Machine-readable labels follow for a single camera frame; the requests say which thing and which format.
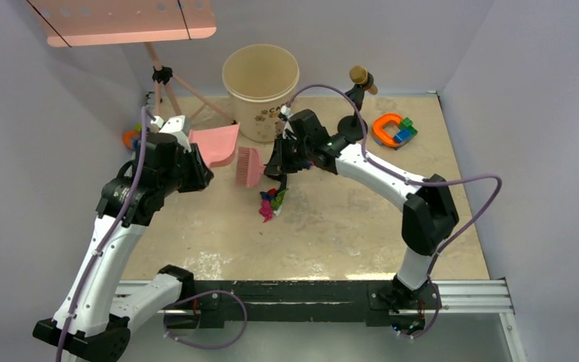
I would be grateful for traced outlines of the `pink plastic dustpan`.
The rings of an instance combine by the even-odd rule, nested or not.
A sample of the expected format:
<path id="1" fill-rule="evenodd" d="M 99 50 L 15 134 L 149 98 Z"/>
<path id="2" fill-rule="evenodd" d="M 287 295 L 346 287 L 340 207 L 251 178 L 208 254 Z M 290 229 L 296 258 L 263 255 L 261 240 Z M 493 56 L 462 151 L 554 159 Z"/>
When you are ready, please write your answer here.
<path id="1" fill-rule="evenodd" d="M 210 168 L 228 166 L 237 153 L 239 124 L 206 130 L 191 130 L 189 140 L 198 145 L 204 163 Z"/>

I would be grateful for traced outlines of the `pink hand brush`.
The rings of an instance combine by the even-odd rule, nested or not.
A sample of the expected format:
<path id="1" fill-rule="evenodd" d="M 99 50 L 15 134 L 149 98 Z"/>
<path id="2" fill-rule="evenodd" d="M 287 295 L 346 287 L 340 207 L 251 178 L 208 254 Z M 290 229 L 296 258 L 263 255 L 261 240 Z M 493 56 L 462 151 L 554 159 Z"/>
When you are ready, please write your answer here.
<path id="1" fill-rule="evenodd" d="M 258 185 L 265 165 L 262 163 L 260 152 L 254 147 L 239 146 L 237 150 L 237 163 L 235 182 L 246 188 Z"/>

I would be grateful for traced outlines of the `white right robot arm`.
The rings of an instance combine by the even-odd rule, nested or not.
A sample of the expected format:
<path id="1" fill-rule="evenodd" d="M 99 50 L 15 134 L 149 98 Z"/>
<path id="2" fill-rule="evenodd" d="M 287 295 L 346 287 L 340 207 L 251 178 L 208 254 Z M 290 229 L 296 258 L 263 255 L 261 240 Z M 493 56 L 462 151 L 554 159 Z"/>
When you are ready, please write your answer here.
<path id="1" fill-rule="evenodd" d="M 296 114 L 282 106 L 281 132 L 264 174 L 281 179 L 308 164 L 367 187 L 402 213 L 401 235 L 406 252 L 392 287 L 376 296 L 394 308 L 411 308 L 430 285 L 429 267 L 441 241 L 458 224 L 458 212 L 447 186 L 428 187 L 427 179 L 382 159 L 371 162 L 362 146 L 341 133 L 329 135 L 310 109 Z"/>

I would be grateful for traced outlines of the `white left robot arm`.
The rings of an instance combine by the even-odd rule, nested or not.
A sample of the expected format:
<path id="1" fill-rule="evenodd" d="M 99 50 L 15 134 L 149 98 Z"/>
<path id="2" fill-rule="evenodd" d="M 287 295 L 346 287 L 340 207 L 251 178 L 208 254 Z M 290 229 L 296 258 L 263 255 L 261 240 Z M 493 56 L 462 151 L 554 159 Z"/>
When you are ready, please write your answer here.
<path id="1" fill-rule="evenodd" d="M 167 266 L 125 302 L 115 292 L 134 247 L 174 192 L 208 187 L 212 171 L 182 131 L 148 133 L 134 159 L 105 184 L 90 245 L 63 304 L 38 321 L 33 336 L 56 347 L 57 361 L 117 361 L 130 337 L 166 305 L 186 308 L 191 273 Z"/>

